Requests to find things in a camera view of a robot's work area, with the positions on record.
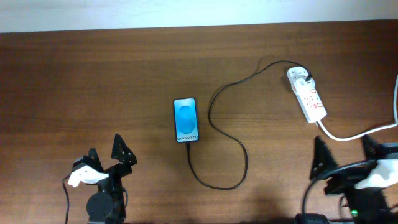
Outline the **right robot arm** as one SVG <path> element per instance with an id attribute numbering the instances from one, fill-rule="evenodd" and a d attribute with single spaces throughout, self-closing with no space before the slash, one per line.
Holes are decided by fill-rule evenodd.
<path id="1" fill-rule="evenodd" d="M 294 222 L 332 223 L 325 215 L 307 213 L 307 199 L 316 183 L 326 182 L 325 195 L 341 195 L 353 217 L 353 223 L 397 223 L 383 190 L 397 183 L 397 144 L 378 143 L 368 135 L 361 137 L 365 160 L 339 166 L 326 143 L 314 139 L 314 156 L 310 171 L 311 183 L 305 190 L 301 209 Z"/>

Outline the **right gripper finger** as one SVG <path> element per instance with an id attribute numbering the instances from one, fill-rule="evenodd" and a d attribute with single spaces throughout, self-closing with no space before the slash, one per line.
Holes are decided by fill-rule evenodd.
<path id="1" fill-rule="evenodd" d="M 316 136 L 314 139 L 313 162 L 310 169 L 309 179 L 317 179 L 337 167 L 338 163 L 335 161 L 335 158 L 328 149 L 326 143 L 320 136 Z"/>
<path id="2" fill-rule="evenodd" d="M 366 159 L 377 159 L 379 156 L 380 144 L 368 135 L 361 138 L 364 156 Z"/>

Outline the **blue Samsung smartphone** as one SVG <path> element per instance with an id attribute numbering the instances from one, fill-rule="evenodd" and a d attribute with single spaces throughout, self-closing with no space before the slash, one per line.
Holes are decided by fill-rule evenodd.
<path id="1" fill-rule="evenodd" d="M 194 98 L 174 100 L 174 117 L 177 142 L 199 140 L 197 107 Z"/>

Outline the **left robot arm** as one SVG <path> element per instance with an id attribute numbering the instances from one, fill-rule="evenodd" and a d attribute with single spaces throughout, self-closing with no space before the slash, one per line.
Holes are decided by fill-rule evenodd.
<path id="1" fill-rule="evenodd" d="M 122 224 L 126 219 L 128 194 L 121 179 L 132 173 L 137 158 L 119 134 L 114 137 L 111 158 L 118 163 L 103 171 L 108 176 L 96 183 L 98 192 L 86 204 L 89 223 Z"/>

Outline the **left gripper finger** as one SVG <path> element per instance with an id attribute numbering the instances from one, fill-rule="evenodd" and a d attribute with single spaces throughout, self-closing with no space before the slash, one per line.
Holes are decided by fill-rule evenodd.
<path id="1" fill-rule="evenodd" d="M 88 156 L 91 158 L 91 167 L 98 172 L 103 172 L 104 169 L 95 148 L 90 148 Z"/>
<path id="2" fill-rule="evenodd" d="M 118 160 L 124 165 L 137 164 L 137 158 L 134 153 L 128 148 L 120 134 L 115 134 L 111 158 Z"/>

